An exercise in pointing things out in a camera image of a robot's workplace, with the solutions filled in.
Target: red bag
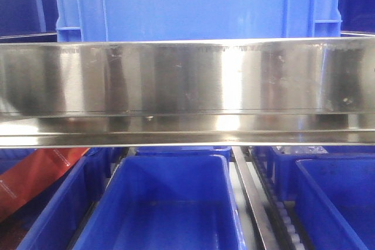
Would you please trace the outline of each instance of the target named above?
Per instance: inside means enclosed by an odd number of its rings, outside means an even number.
[[[0,222],[62,177],[89,148],[37,149],[0,175]]]

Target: stainless steel rail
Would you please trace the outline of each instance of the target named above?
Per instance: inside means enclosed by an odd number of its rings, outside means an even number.
[[[0,146],[375,143],[375,38],[0,44]]]
[[[57,42],[56,32],[33,33],[31,35],[0,36],[0,43]]]
[[[343,30],[341,31],[341,36],[368,36],[368,37],[374,37],[375,33],[373,32],[354,32],[349,30]]]
[[[254,157],[250,148],[244,148],[244,150],[253,164],[255,173],[258,176],[262,190],[267,198],[267,211],[278,242],[283,245],[285,249],[314,249],[303,227],[301,225],[295,225],[294,217],[290,216],[290,213],[293,213],[293,208],[287,208],[287,205],[290,205],[291,202],[286,203],[278,200],[272,180],[267,178],[265,170],[262,169],[263,163],[260,163],[259,160]]]
[[[254,226],[256,226],[257,234],[259,236],[260,245],[265,250],[280,250],[277,239],[272,230],[271,223],[264,210],[263,204],[260,200],[254,180],[251,177],[250,171],[247,167],[244,154],[239,146],[233,146],[233,155],[236,160],[236,169],[238,177],[241,180],[241,185],[244,190],[245,198],[249,210],[252,212]]]

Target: reflective steel surface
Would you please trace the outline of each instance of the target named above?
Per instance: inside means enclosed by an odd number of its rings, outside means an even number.
[[[0,44],[0,146],[375,143],[375,38]]]
[[[33,33],[31,35],[0,36],[0,43],[57,42],[56,32]]]

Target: blue bin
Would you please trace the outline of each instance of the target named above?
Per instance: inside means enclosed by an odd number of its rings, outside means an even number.
[[[111,148],[111,163],[117,163],[120,157],[124,154],[124,148]]]
[[[340,0],[343,30],[375,32],[374,0]]]
[[[300,160],[296,165],[296,213],[315,249],[375,249],[375,159]]]
[[[56,31],[56,0],[0,0],[0,11],[0,36]]]
[[[375,146],[324,146],[327,153],[322,154],[283,154],[275,148],[264,147],[267,157],[267,176],[272,178],[274,189],[279,200],[294,201],[297,191],[298,169],[295,162],[302,159],[316,159],[334,155],[373,154]]]
[[[62,178],[11,216],[28,231],[17,250],[66,249],[88,208],[104,191],[107,154],[112,151],[90,149]]]
[[[272,146],[253,146],[253,156],[263,165],[267,178],[271,178],[274,172]]]
[[[339,36],[338,0],[57,0],[60,42]]]
[[[35,149],[0,149],[0,174],[15,166]]]
[[[73,249],[241,249],[222,156],[125,158]]]
[[[230,161],[230,146],[141,146],[136,148],[135,155],[153,156],[189,156],[189,155],[222,155]]]

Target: metal rail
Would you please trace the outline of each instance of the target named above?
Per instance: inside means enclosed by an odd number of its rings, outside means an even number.
[[[260,244],[265,250],[279,250],[279,244],[272,230],[271,223],[260,200],[254,180],[247,167],[244,154],[239,146],[233,146],[233,155],[236,160],[236,169],[243,186],[243,191],[249,209],[252,212],[254,226],[260,239]]]
[[[56,32],[0,36],[0,43],[57,42]]]
[[[375,38],[0,44],[0,147],[375,143]]]
[[[367,36],[367,37],[374,37],[375,33],[373,32],[353,32],[349,30],[341,31],[341,36]]]
[[[303,239],[305,238],[304,236],[301,237],[302,229],[297,228],[294,225],[292,218],[289,216],[290,209],[287,211],[285,202],[277,199],[273,190],[274,186],[271,184],[272,181],[266,177],[265,171],[262,171],[262,164],[253,157],[250,148],[245,148],[245,150],[254,165],[255,172],[260,180],[265,196],[267,197],[268,213],[272,218],[272,226],[279,243],[281,243],[285,249],[313,249],[312,244],[309,241],[306,243],[305,239]]]

